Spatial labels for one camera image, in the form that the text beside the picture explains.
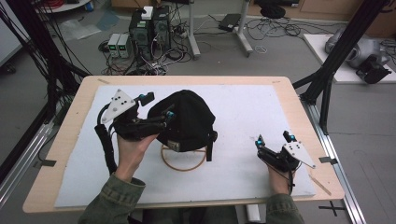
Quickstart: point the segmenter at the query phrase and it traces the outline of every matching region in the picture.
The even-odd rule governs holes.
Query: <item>electronic equipment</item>
[[[274,152],[265,146],[265,142],[260,135],[255,142],[258,149],[257,156],[265,163],[284,173],[296,170],[300,161],[312,168],[316,167],[306,152],[303,143],[297,142],[296,137],[287,131],[283,132],[283,136],[288,143],[284,144],[279,152]]]
[[[171,111],[172,106],[170,106],[159,117],[150,119],[138,118],[137,109],[139,108],[139,102],[142,106],[145,106],[153,100],[153,92],[149,92],[147,95],[140,94],[133,99],[124,91],[117,90],[111,102],[105,105],[99,112],[97,125],[94,129],[102,143],[106,165],[110,174],[113,174],[117,170],[110,134],[112,127],[114,127],[116,133],[122,138],[130,141],[140,141],[147,136],[163,131],[176,117]],[[113,123],[110,125],[110,130],[107,130],[105,123],[111,120],[113,120]]]
[[[119,50],[117,49],[117,43],[119,42],[120,34],[113,34],[107,42],[108,50],[113,58],[120,57]]]
[[[183,5],[188,5],[190,0],[163,0],[163,2],[180,3]]]
[[[149,21],[152,18],[153,7],[143,7],[142,20]]]
[[[297,7],[300,0],[254,0],[254,4],[265,2],[269,4],[276,4],[282,7]]]
[[[151,43],[154,38],[152,20],[142,20],[142,11],[135,11],[129,25],[129,34],[133,41],[134,52],[137,52],[138,55],[144,57],[145,60],[151,60]]]
[[[157,39],[157,46],[162,50],[171,48],[169,6],[157,7],[152,17],[154,23],[154,33]]]
[[[330,53],[341,38],[344,29],[338,29],[325,44],[325,52]],[[384,68],[390,57],[376,39],[367,35],[361,37],[346,57],[346,63],[357,69],[356,74],[367,84],[375,84],[391,72]]]
[[[241,19],[241,14],[227,14],[219,24],[219,29],[231,32]]]
[[[127,34],[120,35],[117,49],[121,58],[129,58],[132,52],[131,38]]]

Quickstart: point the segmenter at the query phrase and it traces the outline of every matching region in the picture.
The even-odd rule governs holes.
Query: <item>gray floor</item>
[[[60,13],[58,17],[60,21],[66,21],[84,16],[81,23],[87,25],[96,24],[104,15],[104,10],[95,10],[93,13],[75,10]],[[208,19],[197,20],[195,27]],[[117,25],[107,31],[86,39],[70,40],[67,44],[93,74],[100,75],[106,65],[103,54],[97,50],[98,45],[112,33],[127,31],[128,25],[127,20],[119,20]],[[339,26],[325,29],[334,32],[337,27]],[[202,57],[197,61],[170,65],[168,76],[284,76],[294,82],[320,67],[306,43],[296,37],[264,38],[261,41],[247,37],[253,48],[258,45],[267,48],[265,54],[253,52],[249,58],[245,57],[234,35],[197,35],[196,39]],[[17,73],[10,75],[1,72],[0,75],[0,121],[3,126],[0,130],[0,162],[4,161],[46,103],[46,82],[28,55],[22,50],[11,61],[16,66]],[[297,93],[304,92],[305,88],[298,89]],[[393,175],[396,172],[395,94],[394,84],[334,84],[332,87],[328,126],[330,137],[367,223],[395,223],[396,220],[396,175]],[[34,167],[27,171],[0,210],[1,222],[53,223],[56,220],[59,224],[76,223],[80,212],[23,213],[21,207],[37,173],[38,169]],[[341,202],[333,202],[333,205],[343,207]],[[335,214],[332,210],[318,208],[330,206],[330,202],[298,203],[298,206],[306,223],[349,222],[343,210],[337,210]],[[237,210],[240,223],[245,223],[243,207],[237,206]]]

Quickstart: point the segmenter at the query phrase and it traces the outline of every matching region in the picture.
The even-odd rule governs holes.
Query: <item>hat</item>
[[[177,91],[153,106],[148,112],[148,119],[160,116],[172,105],[176,117],[157,139],[177,152],[207,147],[206,160],[212,161],[213,142],[218,136],[213,131],[216,117],[204,99],[193,91]]]

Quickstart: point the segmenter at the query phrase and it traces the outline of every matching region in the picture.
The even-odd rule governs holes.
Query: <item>computer tower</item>
[[[129,34],[133,42],[134,52],[137,53],[140,51],[146,60],[151,60],[151,51],[155,50],[154,44],[151,49],[154,38],[153,22],[142,20],[142,12],[136,11],[131,18]]]
[[[169,50],[171,48],[169,6],[155,8],[152,20],[157,47],[162,50]]]

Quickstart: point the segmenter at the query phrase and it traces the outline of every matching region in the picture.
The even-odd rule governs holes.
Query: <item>wooden table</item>
[[[296,201],[330,201],[344,198],[344,191],[332,166],[321,163],[318,158],[326,157],[318,137],[305,114],[303,106],[290,81],[286,77],[85,77],[71,104],[47,160],[57,161],[54,167],[42,167],[23,205],[26,213],[80,211],[83,207],[55,208],[54,204],[62,185],[64,167],[78,140],[78,134],[95,96],[103,85],[272,85],[283,108],[289,126],[299,139],[304,139],[316,169],[308,173],[316,188],[316,195],[295,198]],[[239,203],[265,203],[264,199],[252,199]]]

